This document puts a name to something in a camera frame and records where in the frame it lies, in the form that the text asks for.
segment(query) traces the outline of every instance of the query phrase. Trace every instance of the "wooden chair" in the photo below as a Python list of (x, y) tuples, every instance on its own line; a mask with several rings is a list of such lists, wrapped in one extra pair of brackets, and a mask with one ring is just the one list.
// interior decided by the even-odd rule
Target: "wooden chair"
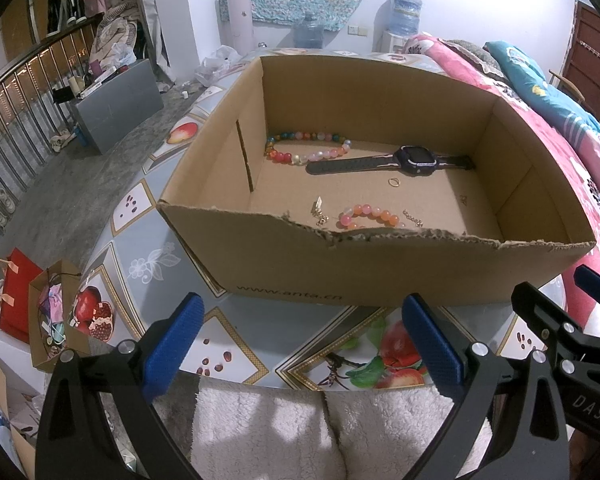
[(579, 105), (581, 105), (584, 102), (584, 95), (582, 95), (582, 92), (580, 92), (580, 90), (578, 90), (578, 87), (576, 85), (574, 85), (567, 78), (562, 77), (560, 74), (555, 73), (551, 69), (549, 69), (549, 74), (551, 74), (551, 79), (549, 79), (549, 84), (553, 84), (554, 76), (557, 77), (561, 83), (564, 83), (569, 88), (569, 90), (571, 90), (571, 92), (573, 92), (573, 95), (576, 96), (576, 101), (578, 102)]

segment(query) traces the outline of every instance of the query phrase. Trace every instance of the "bottle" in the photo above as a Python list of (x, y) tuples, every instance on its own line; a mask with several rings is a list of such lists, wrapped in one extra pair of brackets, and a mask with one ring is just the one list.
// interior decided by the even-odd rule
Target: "bottle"
[(422, 0), (391, 0), (389, 32), (398, 36), (414, 36), (420, 26)]
[(294, 47), (322, 48), (324, 25), (318, 22), (312, 13), (306, 12), (304, 19), (294, 25)]

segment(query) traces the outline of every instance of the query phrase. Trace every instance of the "concrete floor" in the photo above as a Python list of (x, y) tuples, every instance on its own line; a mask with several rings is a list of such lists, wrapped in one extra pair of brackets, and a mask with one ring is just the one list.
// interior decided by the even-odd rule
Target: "concrete floor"
[(19, 248), (45, 268), (60, 258), (79, 269), (87, 263), (107, 219), (149, 153), (200, 95), (200, 85), (162, 94), (164, 108), (100, 155), (77, 140), (46, 165), (30, 186), (0, 241), (0, 256)]

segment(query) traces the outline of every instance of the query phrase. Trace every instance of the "metal railing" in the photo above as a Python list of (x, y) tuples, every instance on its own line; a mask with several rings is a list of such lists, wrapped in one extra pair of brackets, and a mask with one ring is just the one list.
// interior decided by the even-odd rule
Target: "metal railing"
[(52, 89), (84, 75), (93, 44), (94, 19), (35, 45), (0, 71), (0, 236), (14, 206), (40, 169), (55, 154), (49, 139), (72, 128), (66, 105), (55, 104)]

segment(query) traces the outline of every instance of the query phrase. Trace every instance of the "earring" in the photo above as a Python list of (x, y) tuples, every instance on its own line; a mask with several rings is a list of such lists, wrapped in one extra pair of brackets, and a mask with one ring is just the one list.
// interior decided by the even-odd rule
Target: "earring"
[(314, 206), (311, 209), (311, 214), (315, 216), (318, 221), (316, 222), (317, 226), (323, 226), (329, 221), (329, 217), (322, 212), (322, 198), (318, 197)]

